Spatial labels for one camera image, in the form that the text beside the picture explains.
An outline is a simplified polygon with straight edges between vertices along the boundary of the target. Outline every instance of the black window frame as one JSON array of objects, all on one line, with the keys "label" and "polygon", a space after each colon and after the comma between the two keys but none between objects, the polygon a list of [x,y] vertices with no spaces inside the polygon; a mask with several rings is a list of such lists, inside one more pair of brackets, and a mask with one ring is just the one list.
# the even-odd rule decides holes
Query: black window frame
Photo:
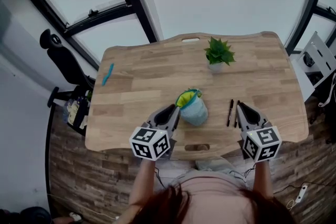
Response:
[{"label": "black window frame", "polygon": [[[302,13],[299,23],[297,24],[293,35],[286,46],[286,52],[290,56],[291,54],[300,54],[301,51],[295,50],[297,44],[299,43],[303,33],[305,32],[311,17],[313,14],[319,15],[325,19],[331,20],[336,23],[336,14],[329,8],[324,8],[318,5],[319,0],[308,0],[307,5]],[[336,39],[336,26],[332,33],[329,35],[327,41],[325,42],[328,47]]]},{"label": "black window frame", "polygon": [[99,69],[99,65],[84,50],[84,48],[77,43],[77,41],[72,37],[73,35],[110,20],[124,17],[130,14],[136,14],[148,41],[153,43],[157,42],[158,40],[156,32],[152,28],[153,24],[151,24],[150,18],[146,14],[140,0],[125,0],[125,4],[103,10],[94,15],[88,15],[87,18],[69,27],[67,27],[66,24],[59,18],[57,13],[52,9],[46,0],[31,0],[31,2],[50,22],[56,31],[58,31],[59,34],[70,44],[70,46],[72,46],[96,70]]}]

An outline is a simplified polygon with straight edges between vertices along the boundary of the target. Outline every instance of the power strip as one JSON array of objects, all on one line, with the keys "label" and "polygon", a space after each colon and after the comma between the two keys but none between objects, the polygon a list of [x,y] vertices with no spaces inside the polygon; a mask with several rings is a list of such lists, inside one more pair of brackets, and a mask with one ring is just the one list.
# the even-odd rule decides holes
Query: power strip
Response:
[{"label": "power strip", "polygon": [[299,195],[298,195],[298,197],[295,200],[296,204],[302,201],[302,199],[303,199],[303,197],[305,195],[305,192],[307,191],[307,188],[308,188],[308,186],[306,184],[302,185],[302,187],[300,189],[300,192],[299,192]]}]

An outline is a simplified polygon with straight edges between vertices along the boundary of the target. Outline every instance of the green succulent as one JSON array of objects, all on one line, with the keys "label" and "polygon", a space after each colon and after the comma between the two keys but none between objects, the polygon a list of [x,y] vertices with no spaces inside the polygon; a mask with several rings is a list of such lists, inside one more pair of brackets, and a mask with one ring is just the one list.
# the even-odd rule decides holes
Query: green succulent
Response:
[{"label": "green succulent", "polygon": [[235,62],[235,59],[233,58],[235,53],[230,51],[231,46],[227,45],[227,41],[222,42],[221,39],[216,40],[211,37],[211,40],[208,42],[210,48],[204,50],[206,51],[206,58],[209,60],[210,65],[224,62],[229,66],[230,62]]}]

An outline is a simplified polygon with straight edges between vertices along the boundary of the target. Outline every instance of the pink shirt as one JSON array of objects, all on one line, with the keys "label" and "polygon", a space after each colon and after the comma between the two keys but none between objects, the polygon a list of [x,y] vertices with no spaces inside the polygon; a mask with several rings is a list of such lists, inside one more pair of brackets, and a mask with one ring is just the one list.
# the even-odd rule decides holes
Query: pink shirt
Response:
[{"label": "pink shirt", "polygon": [[192,195],[183,224],[253,223],[251,202],[239,193],[246,187],[235,178],[194,171],[180,176],[176,183]]}]

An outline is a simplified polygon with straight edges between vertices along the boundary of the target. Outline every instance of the forearm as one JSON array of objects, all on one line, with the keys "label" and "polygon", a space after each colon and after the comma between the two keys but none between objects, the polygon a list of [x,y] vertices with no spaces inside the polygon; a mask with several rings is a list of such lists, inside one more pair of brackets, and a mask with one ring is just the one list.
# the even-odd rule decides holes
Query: forearm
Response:
[{"label": "forearm", "polygon": [[129,198],[129,205],[144,205],[154,192],[155,162],[143,159],[135,178]]},{"label": "forearm", "polygon": [[258,191],[265,198],[273,198],[271,171],[268,161],[256,163],[253,190]]}]

